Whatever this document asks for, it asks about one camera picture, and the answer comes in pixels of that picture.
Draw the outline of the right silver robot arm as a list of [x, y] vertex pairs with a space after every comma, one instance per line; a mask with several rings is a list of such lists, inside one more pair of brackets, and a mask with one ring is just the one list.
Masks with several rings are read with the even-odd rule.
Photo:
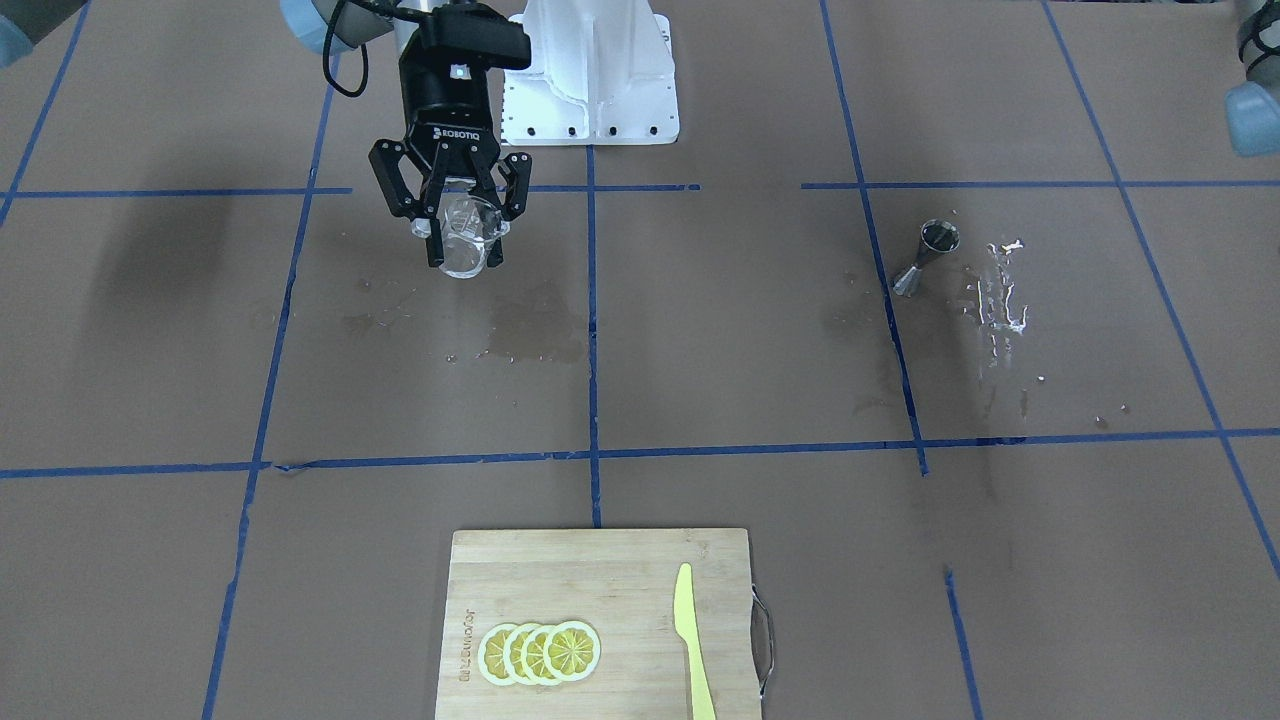
[[280, 10], [347, 97], [364, 88], [342, 86], [332, 58], [366, 54], [371, 41], [396, 36], [404, 133], [369, 152], [387, 206], [447, 275], [467, 279], [499, 266], [509, 225], [527, 206], [532, 159], [502, 152], [489, 74], [530, 68], [524, 27], [479, 1], [283, 1]]

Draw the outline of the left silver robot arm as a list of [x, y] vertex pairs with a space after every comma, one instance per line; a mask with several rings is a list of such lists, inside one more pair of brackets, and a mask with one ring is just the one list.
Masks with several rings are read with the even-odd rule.
[[1261, 158], [1279, 151], [1279, 3], [1235, 1], [1234, 49], [1244, 82], [1225, 94], [1234, 152]]

